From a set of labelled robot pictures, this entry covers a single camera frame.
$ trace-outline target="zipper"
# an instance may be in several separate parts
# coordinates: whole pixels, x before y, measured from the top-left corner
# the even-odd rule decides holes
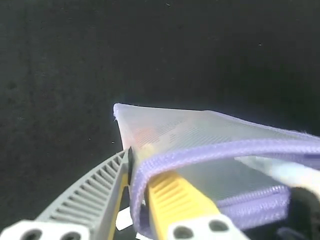
[[[232,219],[241,230],[251,229],[283,220],[287,217],[286,206],[290,192],[285,186],[277,186],[241,194],[234,199],[217,202],[219,210]]]

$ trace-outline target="black fabric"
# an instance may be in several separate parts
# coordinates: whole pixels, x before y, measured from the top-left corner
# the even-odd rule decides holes
[[[1,0],[0,228],[121,150],[117,102],[320,135],[319,4]]]

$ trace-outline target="purple zipper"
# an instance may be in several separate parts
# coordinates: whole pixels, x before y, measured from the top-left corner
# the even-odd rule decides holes
[[[145,160],[135,172],[131,185],[131,216],[136,230],[148,238],[153,237],[148,210],[141,208],[145,188],[151,177],[195,163],[267,154],[302,157],[318,155],[320,142],[318,138],[314,141],[313,137],[308,140],[250,139],[183,149]],[[285,218],[288,201],[288,188],[276,186],[225,199],[217,202],[217,205],[236,226],[247,229]]]

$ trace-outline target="clear plastic pouch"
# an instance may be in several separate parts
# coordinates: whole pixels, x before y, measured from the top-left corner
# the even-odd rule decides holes
[[[149,179],[177,170],[216,202],[241,229],[286,217],[289,190],[235,157],[264,156],[320,168],[320,138],[244,121],[213,111],[115,104],[124,148],[132,147],[131,215],[137,231],[152,237],[141,205]]]

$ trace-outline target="screw hole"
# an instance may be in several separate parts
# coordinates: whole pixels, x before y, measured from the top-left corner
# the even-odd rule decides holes
[[[41,235],[42,235],[41,230],[32,229],[23,235],[22,240],[39,240]]]
[[[173,231],[173,235],[176,239],[190,239],[194,236],[194,233],[188,227],[178,226]]]
[[[81,236],[77,232],[68,232],[66,235],[64,235],[61,240],[80,240]]]
[[[229,227],[223,221],[220,220],[212,220],[209,223],[209,228],[213,232],[225,232],[228,231]]]

